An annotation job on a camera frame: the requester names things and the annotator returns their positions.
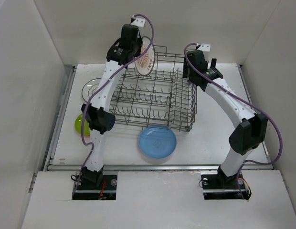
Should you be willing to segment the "patterned white plate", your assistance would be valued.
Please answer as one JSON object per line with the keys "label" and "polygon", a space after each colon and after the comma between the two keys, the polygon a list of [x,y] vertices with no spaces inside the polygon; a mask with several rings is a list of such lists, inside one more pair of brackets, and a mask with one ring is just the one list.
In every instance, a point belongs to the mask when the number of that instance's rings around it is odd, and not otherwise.
{"label": "patterned white plate", "polygon": [[151,39],[147,36],[144,36],[142,38],[142,42],[143,43],[140,53],[143,53],[145,50],[147,50],[147,52],[141,58],[135,61],[135,67],[140,75],[147,76],[152,72],[154,67],[155,48],[153,44],[151,44],[151,46],[147,48],[148,45],[151,43]]}

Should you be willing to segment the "grey wire dish rack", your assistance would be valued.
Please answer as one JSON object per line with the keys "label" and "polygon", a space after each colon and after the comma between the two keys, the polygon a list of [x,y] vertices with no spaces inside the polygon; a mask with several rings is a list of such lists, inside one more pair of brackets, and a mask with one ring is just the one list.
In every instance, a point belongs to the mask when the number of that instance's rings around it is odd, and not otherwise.
{"label": "grey wire dish rack", "polygon": [[197,113],[197,88],[183,78],[182,54],[155,46],[152,72],[142,76],[129,66],[113,94],[109,111],[118,124],[189,132]]}

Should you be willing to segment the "white blue-rimmed plate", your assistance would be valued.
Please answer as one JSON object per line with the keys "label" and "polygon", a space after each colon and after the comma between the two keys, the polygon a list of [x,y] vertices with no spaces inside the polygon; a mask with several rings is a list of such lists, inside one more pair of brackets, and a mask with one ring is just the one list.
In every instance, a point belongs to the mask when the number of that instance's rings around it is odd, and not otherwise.
{"label": "white blue-rimmed plate", "polygon": [[82,88],[82,99],[86,103],[91,95],[98,89],[101,78],[95,78],[88,81]]}

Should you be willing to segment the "blue plate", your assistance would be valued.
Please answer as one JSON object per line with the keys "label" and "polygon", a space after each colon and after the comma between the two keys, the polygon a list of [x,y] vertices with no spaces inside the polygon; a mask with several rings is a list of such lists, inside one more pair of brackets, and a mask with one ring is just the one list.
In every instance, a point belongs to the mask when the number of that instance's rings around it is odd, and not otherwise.
{"label": "blue plate", "polygon": [[146,157],[161,160],[173,154],[177,146],[177,138],[172,130],[164,126],[148,126],[141,131],[138,146]]}

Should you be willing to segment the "green plate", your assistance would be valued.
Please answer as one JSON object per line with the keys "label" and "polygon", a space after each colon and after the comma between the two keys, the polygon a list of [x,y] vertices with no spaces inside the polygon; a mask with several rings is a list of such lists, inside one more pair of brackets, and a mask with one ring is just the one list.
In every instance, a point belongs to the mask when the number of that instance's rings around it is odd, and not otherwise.
{"label": "green plate", "polygon": [[[80,114],[77,116],[75,122],[74,122],[74,127],[76,132],[81,135],[82,133],[82,120],[83,120],[83,114]],[[89,137],[90,136],[90,128],[89,128],[89,123],[85,120],[84,123],[84,136]]]}

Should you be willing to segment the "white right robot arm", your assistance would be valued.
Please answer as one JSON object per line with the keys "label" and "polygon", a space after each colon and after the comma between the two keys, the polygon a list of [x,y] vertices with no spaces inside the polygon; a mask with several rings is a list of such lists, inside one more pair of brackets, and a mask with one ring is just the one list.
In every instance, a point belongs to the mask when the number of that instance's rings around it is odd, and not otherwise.
{"label": "white right robot arm", "polygon": [[229,153],[216,176],[217,184],[227,188],[236,181],[238,170],[246,158],[264,141],[268,119],[237,99],[223,74],[216,68],[216,62],[213,59],[208,64],[201,50],[185,52],[183,76],[209,95],[235,128],[229,136]]}

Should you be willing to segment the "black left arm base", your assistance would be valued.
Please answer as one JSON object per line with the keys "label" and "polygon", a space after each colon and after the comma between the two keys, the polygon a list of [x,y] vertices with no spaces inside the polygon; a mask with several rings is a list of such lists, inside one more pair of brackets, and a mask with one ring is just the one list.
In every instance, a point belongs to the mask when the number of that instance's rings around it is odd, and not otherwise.
{"label": "black left arm base", "polygon": [[90,181],[79,180],[78,175],[71,175],[74,182],[72,200],[116,200],[117,174],[103,175],[97,185]]}

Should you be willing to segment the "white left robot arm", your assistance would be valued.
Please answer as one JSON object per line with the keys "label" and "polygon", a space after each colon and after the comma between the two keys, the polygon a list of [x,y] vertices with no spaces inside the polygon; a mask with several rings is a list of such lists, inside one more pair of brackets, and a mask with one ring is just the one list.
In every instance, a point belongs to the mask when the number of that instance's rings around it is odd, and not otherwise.
{"label": "white left robot arm", "polygon": [[116,120],[109,112],[111,99],[126,68],[142,57],[144,24],[144,20],[140,19],[123,25],[120,38],[107,52],[105,69],[97,90],[82,106],[82,123],[88,122],[91,134],[90,142],[84,139],[82,142],[92,148],[81,166],[76,186],[87,184],[91,189],[97,189],[102,184],[106,133],[113,128]]}

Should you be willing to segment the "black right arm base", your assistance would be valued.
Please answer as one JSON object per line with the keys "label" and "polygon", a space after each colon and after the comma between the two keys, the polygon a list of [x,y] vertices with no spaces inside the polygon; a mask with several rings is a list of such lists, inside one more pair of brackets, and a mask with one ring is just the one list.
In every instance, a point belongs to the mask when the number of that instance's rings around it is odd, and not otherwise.
{"label": "black right arm base", "polygon": [[199,185],[202,187],[205,200],[249,200],[252,195],[251,188],[242,173],[238,178],[233,176],[226,183],[222,183],[217,174],[201,174]]}

